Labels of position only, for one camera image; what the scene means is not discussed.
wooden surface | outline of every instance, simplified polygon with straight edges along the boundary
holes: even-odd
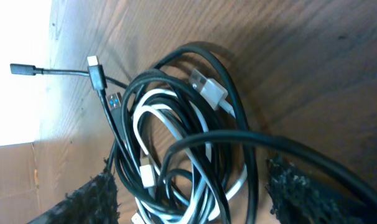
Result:
[[[226,65],[253,130],[308,144],[377,189],[377,1],[54,1],[47,66],[86,69],[97,55],[107,75],[129,82],[189,42]],[[43,79],[42,212],[99,173],[113,142],[89,79]],[[159,128],[158,149],[166,136]],[[129,223],[136,205],[117,183],[120,222]],[[234,223],[245,198],[242,190],[231,203]],[[259,223],[269,223],[269,206]]]

white connector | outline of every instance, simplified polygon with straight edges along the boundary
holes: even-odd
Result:
[[[132,216],[131,221],[133,224],[145,224],[144,220],[141,218],[140,214],[138,214],[137,212]]]
[[[148,157],[141,159],[140,176],[144,188],[149,188],[156,185],[156,174]]]
[[[220,106],[235,118],[233,107],[226,101],[227,90],[215,79],[206,78],[197,69],[194,69],[189,82],[204,97],[212,109],[217,110]]]

wooden table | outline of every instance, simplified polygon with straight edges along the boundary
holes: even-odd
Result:
[[[86,69],[97,55],[107,75],[129,83],[189,42],[226,65],[253,130],[308,144],[377,189],[377,1],[54,1],[48,67]],[[34,147],[42,212],[101,171],[114,139],[89,79],[43,78]],[[165,150],[172,138],[155,130]],[[264,179],[258,222],[270,223]],[[117,184],[129,223],[136,204]],[[245,219],[246,196],[231,203],[234,223]]]

tangled cable bundle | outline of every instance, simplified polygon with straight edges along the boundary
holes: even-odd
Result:
[[[219,74],[222,87],[214,80],[199,81],[203,89],[160,69],[180,55],[200,55]],[[354,173],[317,151],[290,139],[249,131],[244,108],[227,69],[210,52],[196,46],[183,46],[159,61],[152,69],[138,75],[130,84],[106,77],[97,60],[88,72],[47,70],[32,65],[11,64],[12,73],[21,75],[56,74],[83,75],[91,78],[105,115],[115,136],[107,169],[114,164],[123,185],[135,196],[141,222],[149,223],[206,223],[219,218],[231,223],[228,201],[248,181],[246,223],[254,223],[258,208],[258,170],[255,147],[285,152],[322,169],[344,185],[369,207],[377,210],[377,192]],[[119,99],[120,110],[113,114],[106,96],[106,82],[125,89]],[[151,83],[166,83],[169,88],[147,90]],[[128,101],[134,97],[133,105]],[[215,109],[223,108],[235,118],[236,128],[229,129]],[[152,114],[170,131],[177,142],[167,150],[158,164],[142,140],[147,117]],[[235,183],[227,188],[233,167],[231,144],[242,144],[244,167]],[[173,155],[184,151],[190,159],[191,170],[168,169]],[[157,176],[152,187],[142,177],[143,157],[148,158]],[[182,176],[192,182],[189,198],[177,188],[173,178]]]

metal connector tip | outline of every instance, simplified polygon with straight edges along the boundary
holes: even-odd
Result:
[[[88,65],[89,66],[99,65],[99,60],[97,59],[96,55],[88,57]]]

